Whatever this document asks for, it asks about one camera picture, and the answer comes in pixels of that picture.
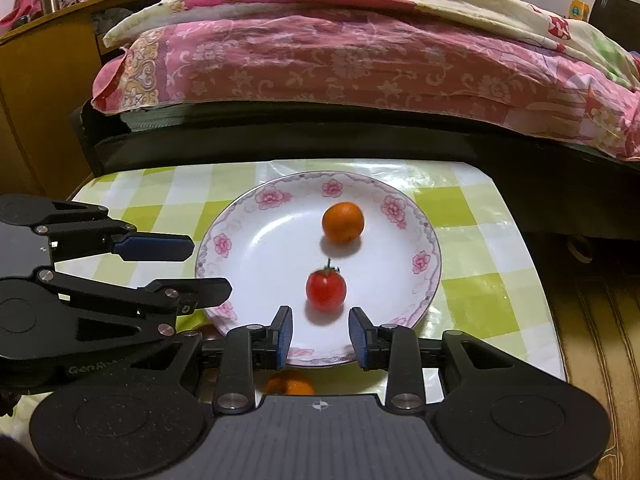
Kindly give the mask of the wooden cabinet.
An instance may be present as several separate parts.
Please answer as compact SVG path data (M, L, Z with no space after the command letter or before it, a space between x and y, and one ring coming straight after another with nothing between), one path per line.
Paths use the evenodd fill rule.
M65 198L91 176L70 114L105 51L93 17L158 0L88 0L1 37L1 191Z

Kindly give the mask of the green checkered tablecloth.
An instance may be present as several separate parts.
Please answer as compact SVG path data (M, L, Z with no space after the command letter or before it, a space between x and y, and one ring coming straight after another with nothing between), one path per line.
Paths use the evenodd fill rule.
M89 256L56 265L65 274L137 288L161 278L197 278L196 257L218 214L256 186L306 171L343 171L380 180L411 198L435 230L442 275L424 317L412 328L423 338L461 330L561 376L558 340L532 258L494 182L462 162L399 160L274 160L122 171L100 177L78 193L81 203L143 232L184 234L194 241L183 262L127 262L119 256ZM209 328L221 334L207 309L178 319L178 330ZM383 394L387 375L366 372L354 359L330 367L285 370L314 386L318 408L334 394Z

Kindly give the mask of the small orange tangerine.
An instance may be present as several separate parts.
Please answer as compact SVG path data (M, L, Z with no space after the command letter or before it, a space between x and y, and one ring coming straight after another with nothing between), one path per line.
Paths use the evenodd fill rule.
M264 393L278 396L313 396L314 386L304 375L294 370L284 370L273 374L267 380Z

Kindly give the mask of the pink floral quilt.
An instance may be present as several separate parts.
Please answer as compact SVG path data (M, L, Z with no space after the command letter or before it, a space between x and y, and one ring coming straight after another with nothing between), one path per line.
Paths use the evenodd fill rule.
M561 53L430 16L313 10L155 27L92 87L106 114L220 101L449 115L639 157L637 92Z

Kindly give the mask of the dark bed frame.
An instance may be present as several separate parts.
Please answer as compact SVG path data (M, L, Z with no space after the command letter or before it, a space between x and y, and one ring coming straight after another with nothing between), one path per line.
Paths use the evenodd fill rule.
M377 158L466 162L527 232L638 240L639 166L474 119L295 102L219 102L70 116L94 174L208 162Z

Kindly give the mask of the orange tangerine in plate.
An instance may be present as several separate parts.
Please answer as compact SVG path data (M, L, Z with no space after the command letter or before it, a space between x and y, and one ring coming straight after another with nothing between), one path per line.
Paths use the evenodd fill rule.
M364 229L361 209L354 203L341 202L332 205L323 215L324 235L334 244L346 245L360 237Z

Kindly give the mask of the red cherry tomato in plate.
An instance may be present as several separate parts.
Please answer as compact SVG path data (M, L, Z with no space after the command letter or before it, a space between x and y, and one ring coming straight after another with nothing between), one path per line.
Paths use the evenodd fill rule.
M309 274L306 281L306 297L310 306L320 312L334 312L343 307L347 286L339 268L326 262L321 269Z

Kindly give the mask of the white floral plate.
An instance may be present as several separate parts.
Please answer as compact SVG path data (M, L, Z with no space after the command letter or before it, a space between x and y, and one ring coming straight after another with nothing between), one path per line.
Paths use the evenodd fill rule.
M364 229L346 245L332 243L321 220L334 204L356 204ZM314 310L306 281L328 260L347 286L343 307ZM348 311L360 307L376 324L414 327L442 275L431 223L403 192L343 171L306 171L256 186L224 208L208 228L195 263L198 278L226 278L230 298L206 314L222 334L270 322L278 307L293 311L288 364L330 367L352 362Z

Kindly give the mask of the dark wooden headboard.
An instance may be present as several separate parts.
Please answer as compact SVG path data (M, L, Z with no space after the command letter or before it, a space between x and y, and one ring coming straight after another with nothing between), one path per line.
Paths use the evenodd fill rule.
M630 0L596 0L589 23L627 51L640 50L640 4Z

